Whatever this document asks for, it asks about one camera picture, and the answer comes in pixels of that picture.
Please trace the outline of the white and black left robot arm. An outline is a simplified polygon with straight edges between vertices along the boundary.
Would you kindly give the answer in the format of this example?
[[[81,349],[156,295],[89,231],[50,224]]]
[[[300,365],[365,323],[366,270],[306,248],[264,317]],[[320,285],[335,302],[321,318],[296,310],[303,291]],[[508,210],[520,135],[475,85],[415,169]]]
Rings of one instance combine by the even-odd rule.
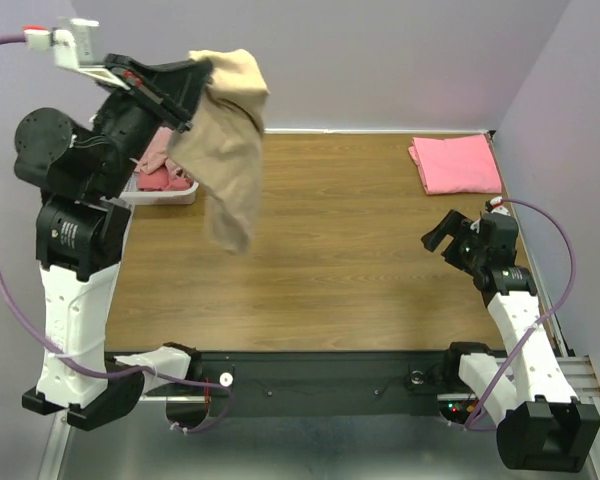
[[[42,197],[35,257],[45,292],[45,354],[23,406],[91,431],[128,415],[141,396],[170,383],[207,392],[200,353],[167,343],[130,356],[104,349],[106,323],[131,211],[119,197],[156,132],[188,131],[212,65],[147,66],[110,54],[108,97],[91,127],[52,107],[30,112],[14,136],[18,179]]]

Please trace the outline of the beige t shirt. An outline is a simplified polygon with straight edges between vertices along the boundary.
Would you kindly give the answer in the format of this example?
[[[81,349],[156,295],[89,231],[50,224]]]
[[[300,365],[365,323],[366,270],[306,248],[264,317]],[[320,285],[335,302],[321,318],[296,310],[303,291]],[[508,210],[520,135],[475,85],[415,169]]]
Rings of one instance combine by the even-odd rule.
[[[223,250],[243,254],[251,246],[263,183],[264,110],[269,89],[254,56],[192,50],[212,72],[192,119],[192,129],[173,133],[168,156],[206,193],[205,228]]]

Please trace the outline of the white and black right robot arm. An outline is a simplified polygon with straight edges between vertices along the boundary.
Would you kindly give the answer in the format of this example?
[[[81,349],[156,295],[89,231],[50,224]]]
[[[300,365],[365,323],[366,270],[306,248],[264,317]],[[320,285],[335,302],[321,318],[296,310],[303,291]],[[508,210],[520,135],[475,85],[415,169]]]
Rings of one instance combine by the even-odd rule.
[[[584,467],[600,416],[580,400],[554,354],[532,273],[516,263],[518,235],[516,219],[496,199],[477,220],[449,211],[422,237],[430,252],[451,239],[442,256],[472,278],[507,353],[497,361],[481,344],[456,342],[440,378],[446,387],[467,386],[476,396],[464,426],[471,429],[478,414],[487,413],[507,468],[575,473]]]

